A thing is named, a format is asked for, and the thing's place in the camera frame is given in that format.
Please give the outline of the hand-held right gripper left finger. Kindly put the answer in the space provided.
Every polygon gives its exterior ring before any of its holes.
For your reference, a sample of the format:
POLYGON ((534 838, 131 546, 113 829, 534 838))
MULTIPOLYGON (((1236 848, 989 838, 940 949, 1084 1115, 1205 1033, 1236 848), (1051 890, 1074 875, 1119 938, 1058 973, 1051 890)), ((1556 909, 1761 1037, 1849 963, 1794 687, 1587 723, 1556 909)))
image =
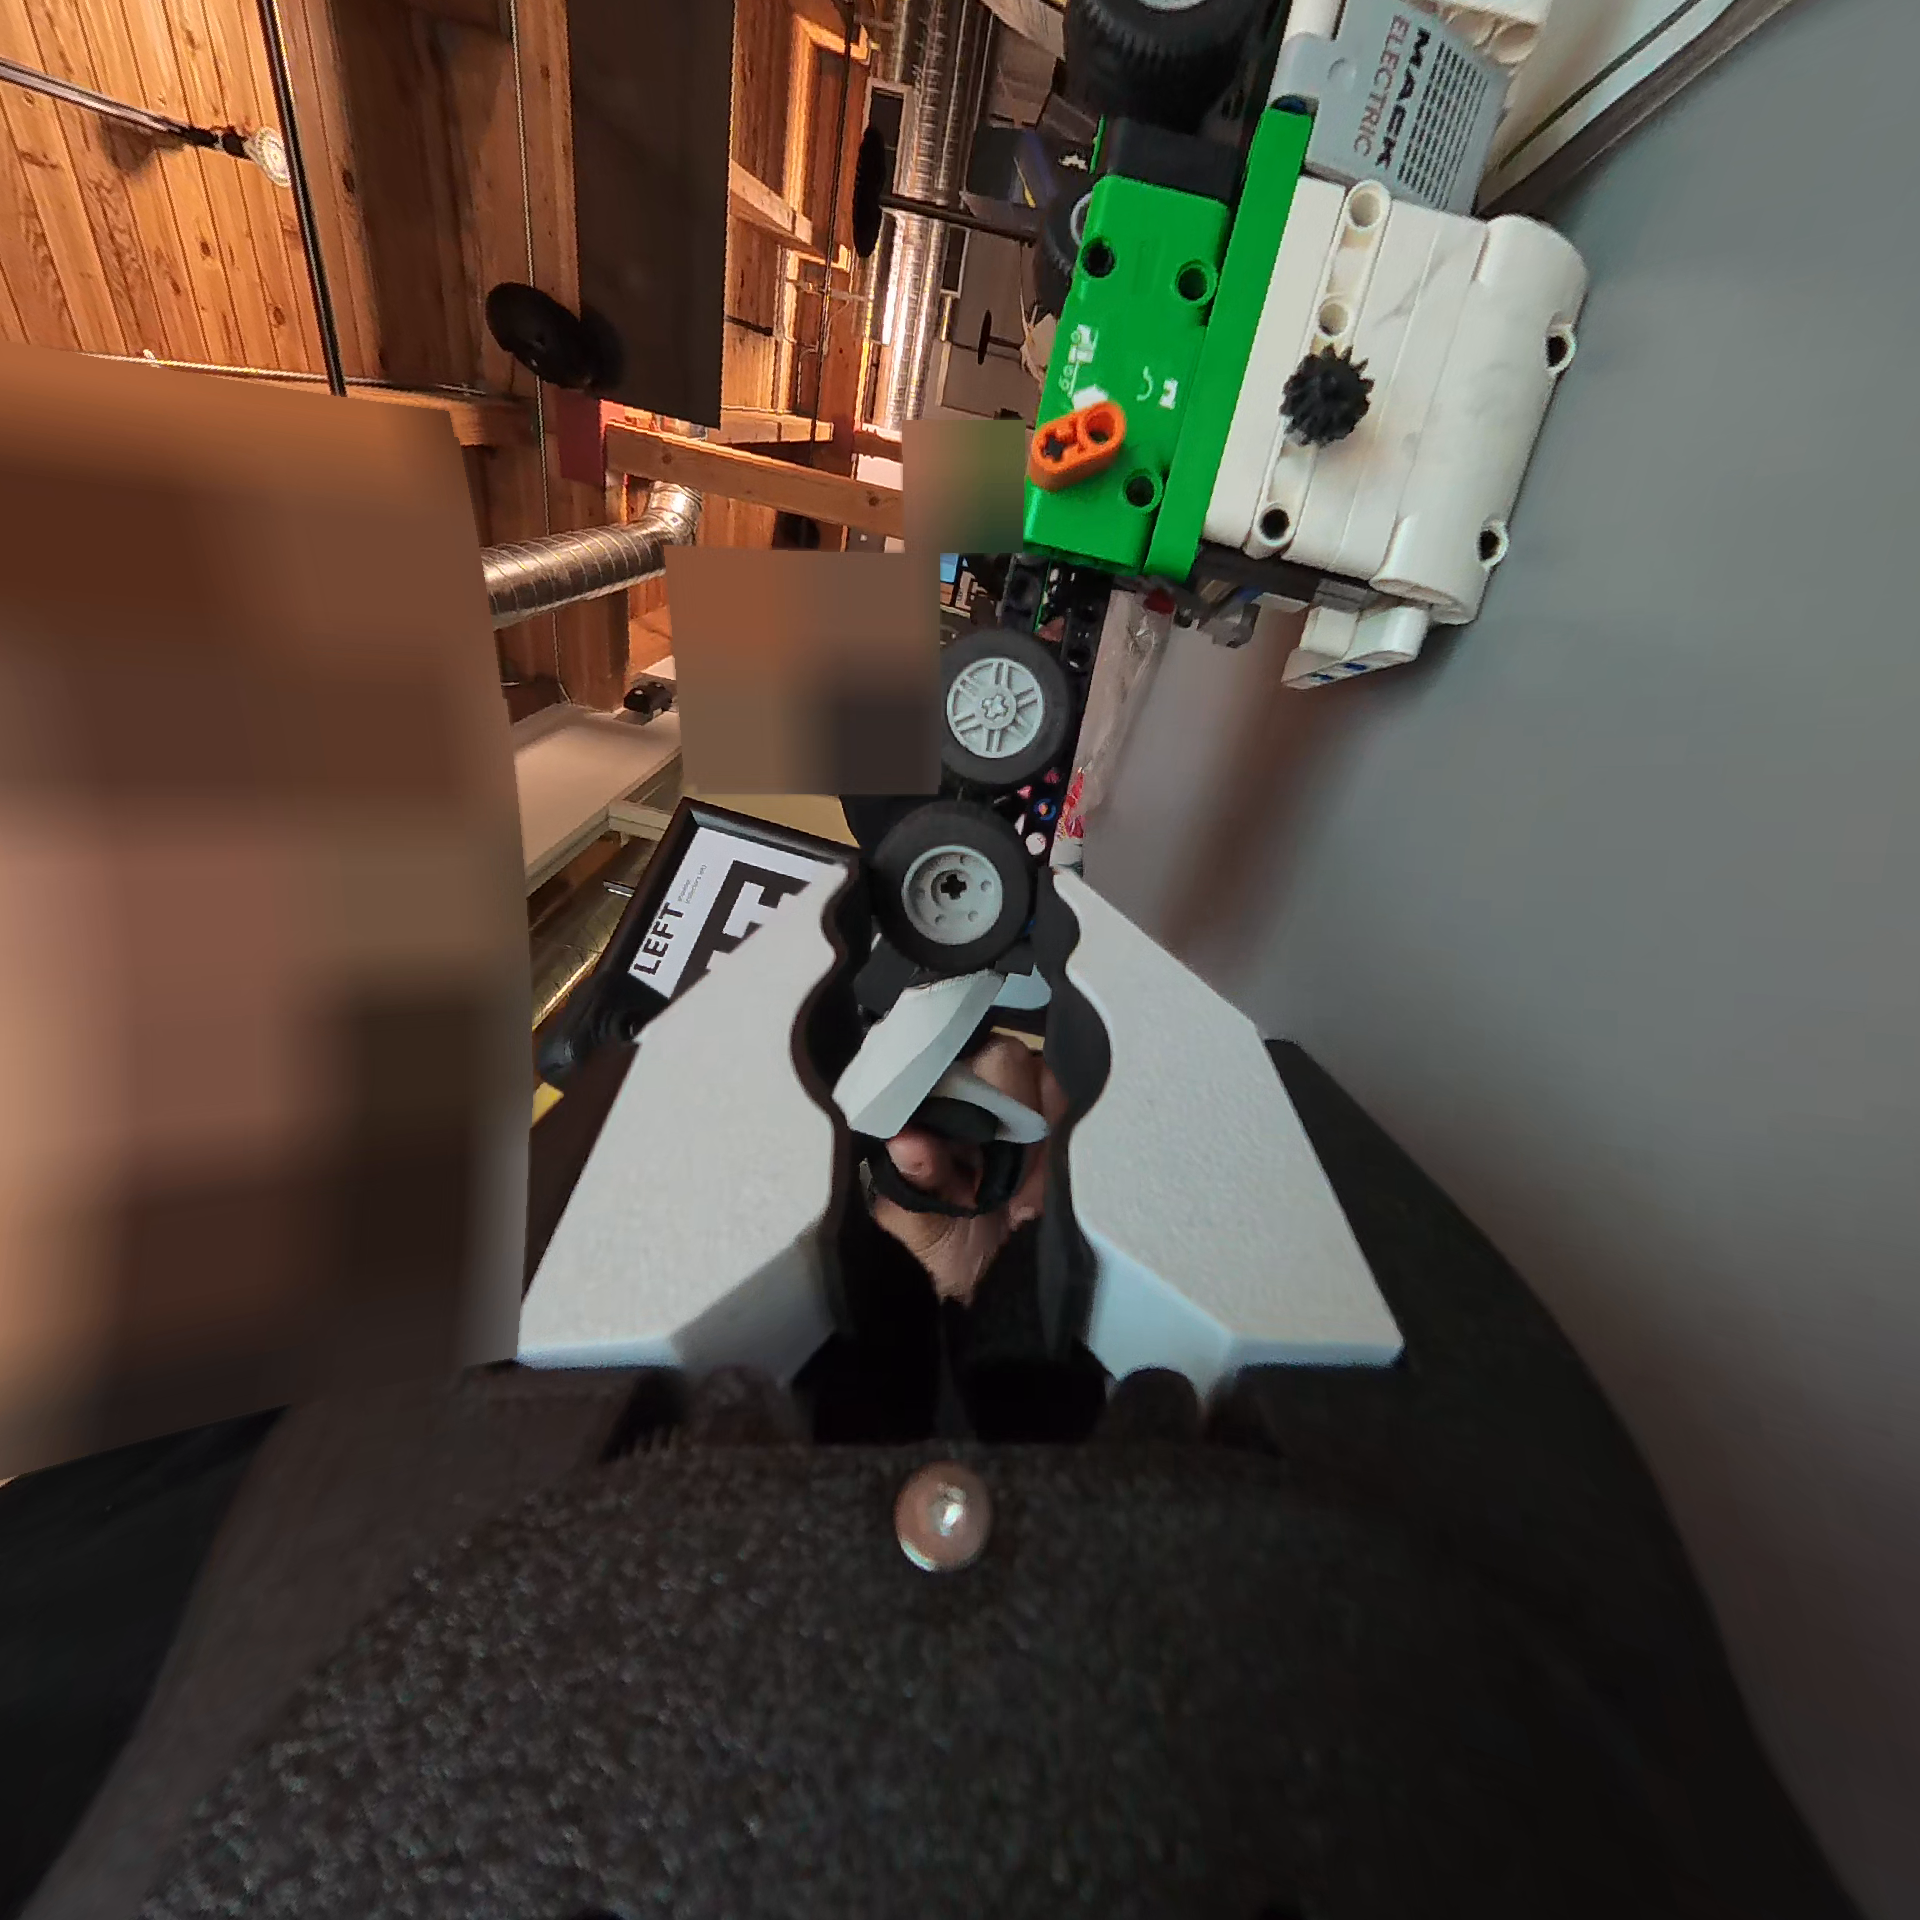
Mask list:
POLYGON ((518 1303, 518 1366, 678 1366, 788 1383, 829 1347, 849 1120, 804 1015, 849 973, 854 863, 706 863, 642 929, 628 1081, 518 1303))

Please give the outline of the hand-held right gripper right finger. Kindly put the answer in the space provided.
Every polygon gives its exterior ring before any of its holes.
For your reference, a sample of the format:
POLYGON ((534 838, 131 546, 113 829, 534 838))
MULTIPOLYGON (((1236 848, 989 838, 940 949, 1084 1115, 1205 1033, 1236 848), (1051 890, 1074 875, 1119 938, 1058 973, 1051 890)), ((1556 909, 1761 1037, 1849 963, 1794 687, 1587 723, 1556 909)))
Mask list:
POLYGON ((1102 1372, 1394 1366, 1402 1317, 1265 1033, 1051 875, 1051 1347, 1102 1372))

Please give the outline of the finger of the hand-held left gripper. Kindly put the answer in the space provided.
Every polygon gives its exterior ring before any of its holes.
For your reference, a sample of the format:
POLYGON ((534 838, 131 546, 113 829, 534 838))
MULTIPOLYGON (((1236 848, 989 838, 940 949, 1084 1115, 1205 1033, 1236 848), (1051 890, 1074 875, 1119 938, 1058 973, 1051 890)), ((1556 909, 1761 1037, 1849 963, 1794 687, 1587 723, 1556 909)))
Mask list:
POLYGON ((945 977, 898 987, 898 1009, 865 1033, 865 1048, 829 1081, 849 1133, 898 1133, 921 1115, 921 1095, 945 1081, 945 1067, 962 1067, 1001 987, 1005 973, 945 973, 945 977))

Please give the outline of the lego truck model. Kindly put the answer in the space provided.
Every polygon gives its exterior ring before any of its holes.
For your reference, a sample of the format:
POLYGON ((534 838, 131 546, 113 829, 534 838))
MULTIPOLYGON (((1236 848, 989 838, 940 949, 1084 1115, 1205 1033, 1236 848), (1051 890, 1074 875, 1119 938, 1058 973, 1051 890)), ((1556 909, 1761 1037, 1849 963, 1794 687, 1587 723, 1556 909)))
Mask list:
POLYGON ((1102 604, 1292 626, 1286 687, 1476 626, 1587 261, 1476 212, 1552 0, 1074 0, 1093 119, 1001 614, 940 647, 940 794, 1063 823, 1102 604))

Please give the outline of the person's left hand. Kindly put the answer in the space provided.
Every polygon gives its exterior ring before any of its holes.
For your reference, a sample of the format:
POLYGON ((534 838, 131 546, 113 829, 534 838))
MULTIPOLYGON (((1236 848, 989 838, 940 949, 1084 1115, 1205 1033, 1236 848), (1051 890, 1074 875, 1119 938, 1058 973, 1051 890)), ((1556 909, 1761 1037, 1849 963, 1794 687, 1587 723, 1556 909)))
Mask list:
MULTIPOLYGON (((1022 1037, 1005 1037, 1005 1033, 989 1033, 974 1048, 974 1081, 989 1081, 1001 1095, 1063 1120, 1063 1085, 1058 1085, 1051 1057, 1022 1048, 1022 1037)), ((945 1133, 928 1133, 912 1120, 892 1133, 892 1171, 912 1194, 981 1201, 981 1156, 945 1149, 945 1133)), ((981 1276, 989 1276, 989 1261, 1005 1250, 1005 1235, 1030 1230, 1037 1212, 1051 1212, 1051 1149, 1022 1149, 1016 1201, 974 1212, 974 1217, 960 1217, 960 1212, 898 1212, 892 1194, 871 1194, 871 1230, 898 1235, 921 1261, 921 1276, 928 1276, 940 1303, 974 1303, 981 1276)))

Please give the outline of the black round ceiling lamp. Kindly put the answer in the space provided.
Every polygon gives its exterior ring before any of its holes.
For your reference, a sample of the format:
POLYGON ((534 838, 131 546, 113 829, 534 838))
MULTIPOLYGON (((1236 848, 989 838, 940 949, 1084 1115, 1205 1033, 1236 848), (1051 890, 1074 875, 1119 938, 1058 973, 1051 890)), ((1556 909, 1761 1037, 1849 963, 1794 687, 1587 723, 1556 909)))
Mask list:
POLYGON ((582 307, 568 312, 561 294, 525 292, 525 281, 495 281, 487 292, 487 340, 534 373, 543 390, 568 394, 612 394, 628 373, 622 329, 582 307))

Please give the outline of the silver ventilation duct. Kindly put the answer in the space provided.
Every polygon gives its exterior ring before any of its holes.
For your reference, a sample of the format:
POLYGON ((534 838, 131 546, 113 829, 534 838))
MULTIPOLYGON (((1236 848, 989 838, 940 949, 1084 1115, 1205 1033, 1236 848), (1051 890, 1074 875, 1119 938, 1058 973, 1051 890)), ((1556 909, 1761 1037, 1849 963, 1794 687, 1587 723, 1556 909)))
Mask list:
POLYGON ((695 535, 705 535, 705 486, 658 478, 642 517, 568 525, 568 535, 534 535, 534 546, 487 546, 479 569, 487 569, 495 636, 543 614, 543 608, 658 589, 669 550, 695 535))

